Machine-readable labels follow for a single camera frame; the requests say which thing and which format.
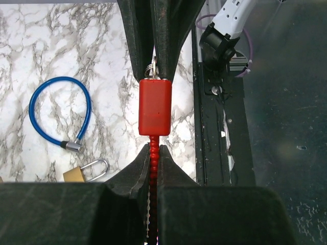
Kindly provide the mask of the red cable seal lock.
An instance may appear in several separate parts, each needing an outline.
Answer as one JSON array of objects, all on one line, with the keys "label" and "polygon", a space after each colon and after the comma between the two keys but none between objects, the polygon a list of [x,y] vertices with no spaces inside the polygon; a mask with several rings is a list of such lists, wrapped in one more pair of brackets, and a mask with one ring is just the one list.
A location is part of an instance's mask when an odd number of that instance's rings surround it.
[{"label": "red cable seal lock", "polygon": [[139,83],[138,131],[150,139],[150,210],[148,244],[157,244],[157,178],[159,137],[168,136],[171,128],[172,82],[143,79]]}]

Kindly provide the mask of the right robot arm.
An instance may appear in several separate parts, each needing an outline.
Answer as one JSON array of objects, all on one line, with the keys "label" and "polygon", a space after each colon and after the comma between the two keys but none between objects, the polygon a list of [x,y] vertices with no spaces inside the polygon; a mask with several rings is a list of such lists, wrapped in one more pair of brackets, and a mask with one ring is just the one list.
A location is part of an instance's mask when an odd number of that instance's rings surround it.
[{"label": "right robot arm", "polygon": [[[172,81],[179,53],[204,1],[118,1],[134,77]],[[225,65],[256,1],[226,1],[199,45],[212,70]]]}]

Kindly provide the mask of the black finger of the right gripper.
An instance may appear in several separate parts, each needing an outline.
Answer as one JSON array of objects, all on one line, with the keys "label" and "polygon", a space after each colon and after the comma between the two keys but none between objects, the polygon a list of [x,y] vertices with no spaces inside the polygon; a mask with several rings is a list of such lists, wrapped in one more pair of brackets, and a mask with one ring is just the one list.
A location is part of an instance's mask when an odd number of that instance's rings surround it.
[{"label": "black finger of the right gripper", "polygon": [[150,1],[119,0],[133,75],[140,81],[152,61],[154,38]]},{"label": "black finger of the right gripper", "polygon": [[201,0],[150,1],[159,77],[173,81],[181,48],[204,5]]}]

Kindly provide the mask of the brass padlock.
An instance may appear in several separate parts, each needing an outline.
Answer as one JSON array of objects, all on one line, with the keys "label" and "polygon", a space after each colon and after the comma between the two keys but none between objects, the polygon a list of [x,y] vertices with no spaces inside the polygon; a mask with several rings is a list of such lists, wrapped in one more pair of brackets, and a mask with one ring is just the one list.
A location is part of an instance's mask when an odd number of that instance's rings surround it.
[{"label": "brass padlock", "polygon": [[[94,165],[103,165],[104,166],[103,171],[92,178],[87,178],[86,174],[85,174],[85,170],[93,167]],[[64,179],[64,182],[74,182],[74,183],[93,182],[93,181],[105,176],[108,171],[109,171],[108,162],[104,159],[99,158],[99,159],[96,159],[84,166],[77,166],[75,168],[70,169],[67,172],[64,172],[63,179]]]}]

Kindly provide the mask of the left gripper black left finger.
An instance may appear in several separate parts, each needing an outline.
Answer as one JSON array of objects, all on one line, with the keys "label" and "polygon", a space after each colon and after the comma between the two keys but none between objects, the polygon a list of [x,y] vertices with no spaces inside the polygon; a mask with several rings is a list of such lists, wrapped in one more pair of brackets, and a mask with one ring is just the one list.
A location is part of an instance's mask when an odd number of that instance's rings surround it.
[{"label": "left gripper black left finger", "polygon": [[143,244],[149,145],[105,182],[1,184],[1,244]]}]

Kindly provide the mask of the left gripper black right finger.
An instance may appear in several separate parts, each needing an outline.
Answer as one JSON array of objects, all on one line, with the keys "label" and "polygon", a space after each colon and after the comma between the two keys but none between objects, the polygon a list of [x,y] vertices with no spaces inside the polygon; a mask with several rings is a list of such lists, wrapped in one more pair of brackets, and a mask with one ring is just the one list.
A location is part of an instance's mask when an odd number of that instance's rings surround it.
[{"label": "left gripper black right finger", "polygon": [[296,244],[281,198],[262,187],[202,187],[159,150],[159,244]]}]

